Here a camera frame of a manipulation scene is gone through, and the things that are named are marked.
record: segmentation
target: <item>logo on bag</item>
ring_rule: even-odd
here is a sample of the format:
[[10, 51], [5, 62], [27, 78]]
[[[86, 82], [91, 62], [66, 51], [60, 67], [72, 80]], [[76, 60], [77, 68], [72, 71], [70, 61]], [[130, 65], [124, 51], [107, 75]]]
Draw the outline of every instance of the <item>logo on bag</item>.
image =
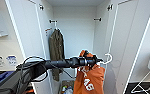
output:
[[86, 87], [86, 89], [88, 90], [88, 91], [91, 91], [91, 90], [93, 90], [94, 89], [94, 86], [93, 86], [93, 84], [88, 84], [90, 82], [90, 79], [85, 79], [84, 80], [84, 86]]

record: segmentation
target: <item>door hinge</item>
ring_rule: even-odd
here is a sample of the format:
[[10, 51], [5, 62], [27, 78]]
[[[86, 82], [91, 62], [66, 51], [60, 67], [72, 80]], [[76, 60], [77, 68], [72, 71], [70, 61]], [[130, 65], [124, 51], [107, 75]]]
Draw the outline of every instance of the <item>door hinge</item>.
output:
[[111, 4], [111, 5], [108, 6], [108, 8], [107, 8], [108, 11], [109, 11], [109, 10], [112, 10], [112, 6], [113, 6], [113, 4]]

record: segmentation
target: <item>white wardrobe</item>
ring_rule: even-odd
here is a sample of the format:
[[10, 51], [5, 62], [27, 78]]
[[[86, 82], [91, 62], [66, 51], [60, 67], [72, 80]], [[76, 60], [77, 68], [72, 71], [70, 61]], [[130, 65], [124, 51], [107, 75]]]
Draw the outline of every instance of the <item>white wardrobe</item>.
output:
[[[56, 27], [49, 20], [57, 20], [56, 26], [64, 37], [65, 57], [88, 50], [106, 61], [104, 54], [110, 53], [113, 61], [107, 67], [104, 93], [125, 92], [150, 24], [150, 0], [4, 2], [23, 58], [36, 55], [50, 59], [48, 39]], [[64, 70], [75, 76], [74, 69]], [[57, 94], [59, 85], [53, 81], [50, 70], [48, 74], [43, 82], [33, 84], [36, 94]], [[62, 80], [71, 79], [63, 73]]]

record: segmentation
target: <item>ceiling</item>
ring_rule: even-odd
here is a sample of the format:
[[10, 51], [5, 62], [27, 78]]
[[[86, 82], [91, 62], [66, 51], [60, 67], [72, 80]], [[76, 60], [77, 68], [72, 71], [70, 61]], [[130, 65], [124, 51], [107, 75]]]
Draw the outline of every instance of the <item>ceiling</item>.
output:
[[47, 0], [52, 6], [98, 6], [104, 0]]

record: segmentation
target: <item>wardrobe door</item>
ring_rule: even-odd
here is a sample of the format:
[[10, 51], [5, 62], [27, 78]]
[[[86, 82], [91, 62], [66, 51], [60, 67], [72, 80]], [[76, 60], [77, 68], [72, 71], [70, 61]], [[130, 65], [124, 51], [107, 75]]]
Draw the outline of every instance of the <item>wardrobe door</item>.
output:
[[118, 5], [118, 8], [116, 10], [117, 13], [114, 24], [115, 27], [113, 33], [112, 47], [110, 50], [111, 54], [113, 55], [113, 61], [108, 66], [106, 74], [106, 78], [108, 79], [105, 78], [105, 94], [113, 94], [113, 91], [111, 90], [115, 90], [114, 92], [117, 92], [116, 79], [119, 74], [118, 72], [122, 63], [127, 39], [130, 34], [130, 28], [134, 19], [137, 3], [138, 0], [122, 3]]
[[112, 0], [111, 3], [113, 10], [109, 14], [104, 52], [110, 52], [113, 61], [108, 64], [104, 92], [123, 94], [150, 16], [150, 1]]
[[[6, 0], [15, 32], [23, 51], [23, 57], [38, 56], [46, 59], [39, 20], [40, 0]], [[42, 82], [33, 83], [36, 94], [52, 94], [49, 76]]]

